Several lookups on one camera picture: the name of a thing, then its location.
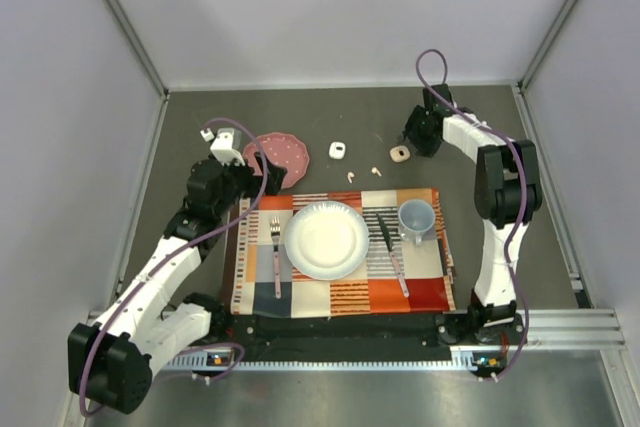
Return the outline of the white earbud charging case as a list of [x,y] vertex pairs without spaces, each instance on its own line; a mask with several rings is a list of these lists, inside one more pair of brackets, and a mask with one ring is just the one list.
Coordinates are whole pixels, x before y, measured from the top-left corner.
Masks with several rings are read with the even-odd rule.
[[346,145],[343,142],[334,141],[330,144],[328,155],[331,159],[342,160],[346,154]]

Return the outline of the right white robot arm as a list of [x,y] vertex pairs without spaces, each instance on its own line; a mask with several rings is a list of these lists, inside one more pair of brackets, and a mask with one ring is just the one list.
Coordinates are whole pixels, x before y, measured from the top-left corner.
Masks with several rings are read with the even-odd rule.
[[483,220],[480,274],[467,310],[467,331],[487,343],[517,325],[514,275],[520,244],[542,203],[537,149],[495,132],[466,108],[458,108],[447,84],[422,89],[402,136],[425,157],[443,143],[475,162],[474,205]]

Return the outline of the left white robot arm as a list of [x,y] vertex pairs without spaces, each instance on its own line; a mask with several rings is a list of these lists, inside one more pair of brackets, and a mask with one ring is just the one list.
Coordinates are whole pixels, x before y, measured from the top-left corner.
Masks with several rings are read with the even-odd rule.
[[238,152],[230,161],[212,154],[195,163],[182,206],[167,224],[155,251],[124,293],[93,324],[77,324],[69,334],[68,378],[89,418],[95,403],[129,414],[146,397],[157,374],[193,342],[216,343],[227,321],[215,304],[195,299],[180,304],[168,319],[161,314],[177,288],[194,272],[219,238],[237,225],[227,212],[240,200],[257,205],[281,190],[286,171],[263,151],[256,175]]

